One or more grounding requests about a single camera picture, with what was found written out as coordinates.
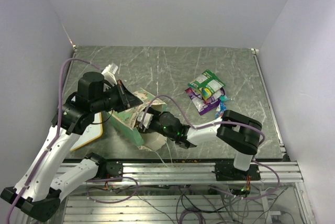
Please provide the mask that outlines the green white paper bag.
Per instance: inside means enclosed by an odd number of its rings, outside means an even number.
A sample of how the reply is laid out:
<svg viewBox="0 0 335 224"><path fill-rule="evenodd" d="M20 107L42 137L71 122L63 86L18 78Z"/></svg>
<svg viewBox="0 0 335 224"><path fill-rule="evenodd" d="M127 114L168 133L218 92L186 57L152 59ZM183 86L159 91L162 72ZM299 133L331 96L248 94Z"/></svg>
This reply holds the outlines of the green white paper bag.
<svg viewBox="0 0 335 224"><path fill-rule="evenodd" d="M155 96L144 88L139 88L133 94L142 103L119 113L111 111L109 121L121 134L123 141L130 145L129 150L154 153L161 160L159 151L167 146L167 137L149 130L149 124L153 122L153 112L147 110L147 107L161 113L166 111L166 103L159 98L154 100Z"/></svg>

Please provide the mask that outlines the purple snack packet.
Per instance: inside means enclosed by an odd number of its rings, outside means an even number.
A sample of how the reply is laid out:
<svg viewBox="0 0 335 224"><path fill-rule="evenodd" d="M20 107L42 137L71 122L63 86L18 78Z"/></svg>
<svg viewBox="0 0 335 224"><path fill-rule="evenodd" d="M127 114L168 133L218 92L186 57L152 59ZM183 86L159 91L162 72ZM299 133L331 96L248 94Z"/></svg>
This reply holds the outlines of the purple snack packet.
<svg viewBox="0 0 335 224"><path fill-rule="evenodd" d="M185 90L185 93L196 107L200 116L219 106L221 98L224 98L226 95L224 88L221 88L207 100L204 100L200 94L195 93L195 91L190 87Z"/></svg>

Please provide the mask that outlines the blue red snack packet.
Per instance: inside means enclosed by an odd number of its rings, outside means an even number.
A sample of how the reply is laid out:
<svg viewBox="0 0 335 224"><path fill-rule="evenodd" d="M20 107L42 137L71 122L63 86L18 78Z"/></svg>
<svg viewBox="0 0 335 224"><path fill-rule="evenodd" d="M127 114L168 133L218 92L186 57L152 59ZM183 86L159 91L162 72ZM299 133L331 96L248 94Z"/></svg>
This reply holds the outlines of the blue red snack packet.
<svg viewBox="0 0 335 224"><path fill-rule="evenodd" d="M221 118L225 110L226 110L226 104L221 101L216 109L215 119Z"/></svg>

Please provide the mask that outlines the teal snack packet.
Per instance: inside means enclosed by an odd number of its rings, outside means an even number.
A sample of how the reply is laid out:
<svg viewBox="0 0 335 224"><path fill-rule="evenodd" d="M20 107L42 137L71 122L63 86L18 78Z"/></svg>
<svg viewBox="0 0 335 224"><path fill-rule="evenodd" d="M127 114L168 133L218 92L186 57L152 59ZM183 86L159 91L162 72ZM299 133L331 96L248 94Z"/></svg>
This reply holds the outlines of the teal snack packet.
<svg viewBox="0 0 335 224"><path fill-rule="evenodd" d="M230 101L230 98L228 98L226 95L220 96L219 99L220 99L223 103L225 103L225 102L227 102L227 101Z"/></svg>

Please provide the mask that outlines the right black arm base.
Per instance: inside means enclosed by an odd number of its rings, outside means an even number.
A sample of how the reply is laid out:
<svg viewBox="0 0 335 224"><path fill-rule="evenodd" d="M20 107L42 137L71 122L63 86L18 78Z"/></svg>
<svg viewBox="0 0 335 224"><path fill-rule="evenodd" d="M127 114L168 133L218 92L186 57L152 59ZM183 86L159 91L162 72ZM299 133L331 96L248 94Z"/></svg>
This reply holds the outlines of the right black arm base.
<svg viewBox="0 0 335 224"><path fill-rule="evenodd" d="M233 166L233 160L216 162L212 170L216 181L259 181L261 179L259 166L251 164L247 171L242 171Z"/></svg>

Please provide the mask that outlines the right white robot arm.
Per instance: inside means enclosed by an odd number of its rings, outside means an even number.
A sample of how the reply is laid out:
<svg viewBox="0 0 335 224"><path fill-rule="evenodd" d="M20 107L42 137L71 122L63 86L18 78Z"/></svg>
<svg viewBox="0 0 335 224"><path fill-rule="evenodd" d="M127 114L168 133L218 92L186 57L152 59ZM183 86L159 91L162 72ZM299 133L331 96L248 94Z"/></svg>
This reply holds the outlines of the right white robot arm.
<svg viewBox="0 0 335 224"><path fill-rule="evenodd" d="M184 149L208 141L223 141L236 151L230 172L237 180L249 174L251 161L265 140L259 121L233 110L226 110L221 117L201 125L182 124L172 113L152 108L144 112L139 120L144 133L159 133Z"/></svg>

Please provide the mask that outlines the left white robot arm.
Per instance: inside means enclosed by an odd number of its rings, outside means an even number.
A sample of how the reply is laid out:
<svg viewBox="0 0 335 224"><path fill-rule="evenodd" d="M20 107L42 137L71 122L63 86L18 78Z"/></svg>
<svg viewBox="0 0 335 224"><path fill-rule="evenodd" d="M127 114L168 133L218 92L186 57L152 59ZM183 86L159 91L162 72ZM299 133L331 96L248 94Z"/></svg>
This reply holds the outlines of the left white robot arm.
<svg viewBox="0 0 335 224"><path fill-rule="evenodd" d="M107 175L107 161L90 153L82 162L60 177L55 174L71 147L103 111L123 112L143 102L129 92L121 80L111 84L105 74L87 72L52 120L48 136L32 165L12 187L1 192L1 199L29 217L48 221L69 193L89 180Z"/></svg>

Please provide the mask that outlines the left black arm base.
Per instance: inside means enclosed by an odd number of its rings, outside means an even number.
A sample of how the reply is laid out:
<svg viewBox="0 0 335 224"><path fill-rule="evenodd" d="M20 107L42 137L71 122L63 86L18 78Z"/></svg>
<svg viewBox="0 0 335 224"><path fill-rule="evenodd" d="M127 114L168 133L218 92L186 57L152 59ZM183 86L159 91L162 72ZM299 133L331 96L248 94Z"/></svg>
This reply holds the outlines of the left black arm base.
<svg viewBox="0 0 335 224"><path fill-rule="evenodd" d="M115 178L117 182L121 181L123 176L123 164L119 161L100 160L97 163L98 170L93 180L103 180Z"/></svg>

